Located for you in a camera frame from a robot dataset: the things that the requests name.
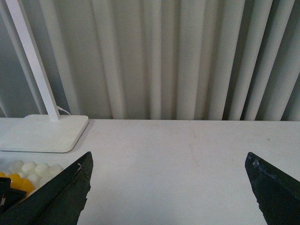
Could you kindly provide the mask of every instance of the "white table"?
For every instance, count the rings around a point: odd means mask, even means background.
[[[0,135],[18,119],[0,119]],[[265,225],[244,168],[249,151],[300,180],[300,122],[90,120],[69,153],[0,152],[64,167],[91,151],[79,225]]]

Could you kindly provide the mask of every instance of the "ping pong ball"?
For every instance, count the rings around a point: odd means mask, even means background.
[[[11,173],[19,173],[22,172],[22,166],[24,165],[24,162],[22,160],[16,160],[9,164],[8,168],[11,171]]]
[[[35,162],[28,162],[25,163],[22,166],[22,171],[27,174],[27,175],[31,175],[35,173],[35,168],[36,168],[37,164]]]

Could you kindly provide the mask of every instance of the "stain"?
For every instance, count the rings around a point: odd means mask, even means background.
[[[156,171],[156,172],[150,173],[148,176],[153,177],[153,176],[159,176],[159,175],[161,175],[161,172]]]

